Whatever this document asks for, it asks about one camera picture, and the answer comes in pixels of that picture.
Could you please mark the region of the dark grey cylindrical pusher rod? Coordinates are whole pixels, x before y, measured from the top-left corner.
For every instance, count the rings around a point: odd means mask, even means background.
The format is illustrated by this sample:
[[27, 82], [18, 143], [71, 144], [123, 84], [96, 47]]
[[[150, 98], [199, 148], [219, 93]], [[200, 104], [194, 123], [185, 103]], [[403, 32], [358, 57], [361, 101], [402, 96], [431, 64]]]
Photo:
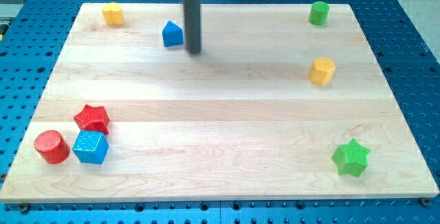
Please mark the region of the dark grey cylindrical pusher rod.
[[201, 0], [181, 0], [184, 12], [184, 34], [189, 54], [201, 52]]

